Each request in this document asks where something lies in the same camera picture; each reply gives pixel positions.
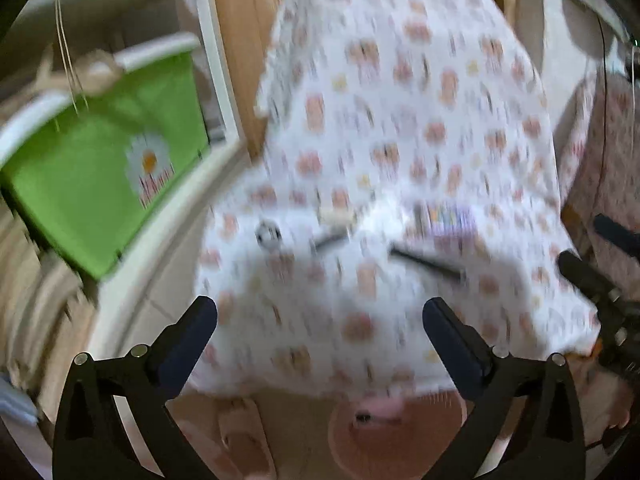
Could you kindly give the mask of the person right hand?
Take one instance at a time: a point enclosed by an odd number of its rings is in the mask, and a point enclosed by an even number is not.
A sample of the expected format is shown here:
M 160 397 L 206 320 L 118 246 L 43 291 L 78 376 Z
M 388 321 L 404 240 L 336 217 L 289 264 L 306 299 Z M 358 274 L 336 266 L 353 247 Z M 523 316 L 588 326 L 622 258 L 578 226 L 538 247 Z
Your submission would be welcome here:
M 605 429 L 627 426 L 634 393 L 615 374 L 600 367 L 595 358 L 567 357 L 582 412 L 587 442 L 597 440 Z

